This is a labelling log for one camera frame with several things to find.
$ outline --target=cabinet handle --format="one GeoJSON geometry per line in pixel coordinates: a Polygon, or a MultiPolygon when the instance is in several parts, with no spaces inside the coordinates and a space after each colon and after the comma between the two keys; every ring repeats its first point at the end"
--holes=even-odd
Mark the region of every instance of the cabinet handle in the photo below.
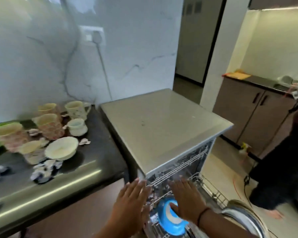
{"type": "Polygon", "coordinates": [[[263,106],[263,105],[264,105],[264,103],[265,103],[265,101],[266,101],[267,98],[268,98],[268,95],[266,95],[266,96],[263,98],[262,102],[260,103],[260,106],[263,106]]]}
{"type": "Polygon", "coordinates": [[[257,99],[258,99],[258,96],[260,95],[260,93],[257,93],[254,100],[252,101],[252,103],[256,103],[257,99]]]}

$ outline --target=dishwasher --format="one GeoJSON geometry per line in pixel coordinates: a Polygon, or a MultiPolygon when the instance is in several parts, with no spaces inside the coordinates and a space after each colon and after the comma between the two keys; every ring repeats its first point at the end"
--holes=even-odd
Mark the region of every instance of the dishwasher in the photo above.
{"type": "Polygon", "coordinates": [[[168,180],[192,180],[203,200],[215,212],[260,238],[269,237],[262,220],[240,201],[227,200],[205,177],[203,166],[216,138],[233,124],[170,89],[100,105],[109,128],[128,165],[130,181],[147,180],[152,194],[150,220],[143,231],[148,238],[205,238],[194,224],[173,236],[160,225],[157,207],[173,197],[168,180]]]}

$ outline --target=hand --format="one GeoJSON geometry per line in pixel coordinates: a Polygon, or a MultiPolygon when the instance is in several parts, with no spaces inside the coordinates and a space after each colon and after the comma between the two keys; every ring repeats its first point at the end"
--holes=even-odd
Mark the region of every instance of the hand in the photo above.
{"type": "Polygon", "coordinates": [[[148,221],[150,207],[144,206],[151,192],[151,187],[145,187],[146,181],[135,179],[126,184],[118,194],[106,225],[119,238],[128,238],[140,231],[148,221]]]}
{"type": "Polygon", "coordinates": [[[185,179],[169,182],[178,206],[170,203],[172,210],[184,220],[196,224],[200,213],[207,208],[194,184],[185,179]]]}

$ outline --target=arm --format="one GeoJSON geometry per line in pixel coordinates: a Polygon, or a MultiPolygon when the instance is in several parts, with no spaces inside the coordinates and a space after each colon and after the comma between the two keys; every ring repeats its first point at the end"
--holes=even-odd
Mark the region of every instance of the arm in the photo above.
{"type": "Polygon", "coordinates": [[[146,181],[135,179],[122,188],[110,219],[94,238],[129,238],[142,229],[150,212],[149,206],[143,207],[151,192],[151,187],[145,186],[146,181]]]}
{"type": "Polygon", "coordinates": [[[170,204],[174,212],[182,219],[196,224],[210,238],[257,238],[257,236],[238,227],[212,210],[205,211],[198,224],[199,216],[201,212],[207,209],[207,206],[194,184],[182,179],[181,181],[170,182],[170,187],[178,202],[178,206],[170,204]]]}

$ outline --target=blue plate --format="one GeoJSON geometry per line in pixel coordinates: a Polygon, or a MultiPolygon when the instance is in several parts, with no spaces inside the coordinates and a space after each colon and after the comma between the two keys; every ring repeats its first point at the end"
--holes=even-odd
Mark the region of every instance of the blue plate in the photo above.
{"type": "Polygon", "coordinates": [[[185,226],[189,223],[181,219],[170,208],[170,203],[178,205],[173,198],[166,198],[160,201],[158,205],[158,219],[162,228],[173,236],[181,236],[185,233],[185,226]]]}

